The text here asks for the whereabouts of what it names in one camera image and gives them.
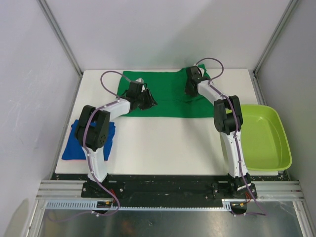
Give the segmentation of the green t shirt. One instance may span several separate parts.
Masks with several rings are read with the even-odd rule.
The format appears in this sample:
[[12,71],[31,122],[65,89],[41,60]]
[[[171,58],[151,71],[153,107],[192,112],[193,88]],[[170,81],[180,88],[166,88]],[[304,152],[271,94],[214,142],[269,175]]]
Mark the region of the green t shirt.
[[212,118],[214,106],[203,96],[185,93],[186,68],[174,72],[124,71],[130,80],[142,78],[158,103],[147,109],[136,109],[126,117]]

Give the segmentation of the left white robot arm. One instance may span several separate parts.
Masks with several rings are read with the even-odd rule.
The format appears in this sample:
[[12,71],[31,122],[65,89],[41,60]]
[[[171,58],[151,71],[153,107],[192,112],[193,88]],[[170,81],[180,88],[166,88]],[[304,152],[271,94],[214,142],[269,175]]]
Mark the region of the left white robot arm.
[[83,107],[75,130],[88,162],[88,177],[94,181],[92,192],[102,198],[108,194],[109,185],[103,182],[108,175],[104,159],[98,154],[108,138],[110,122],[136,109],[147,110],[156,106],[147,84],[142,78],[132,81],[122,97],[99,108]]

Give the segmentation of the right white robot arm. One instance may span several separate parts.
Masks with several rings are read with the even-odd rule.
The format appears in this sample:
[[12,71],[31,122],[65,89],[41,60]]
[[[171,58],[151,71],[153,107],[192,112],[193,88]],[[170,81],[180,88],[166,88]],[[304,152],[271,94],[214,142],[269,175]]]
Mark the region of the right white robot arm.
[[224,142],[229,165],[228,193],[233,198],[257,198],[241,147],[243,117],[237,96],[228,96],[215,87],[198,66],[186,69],[185,93],[205,97],[214,107],[214,126]]

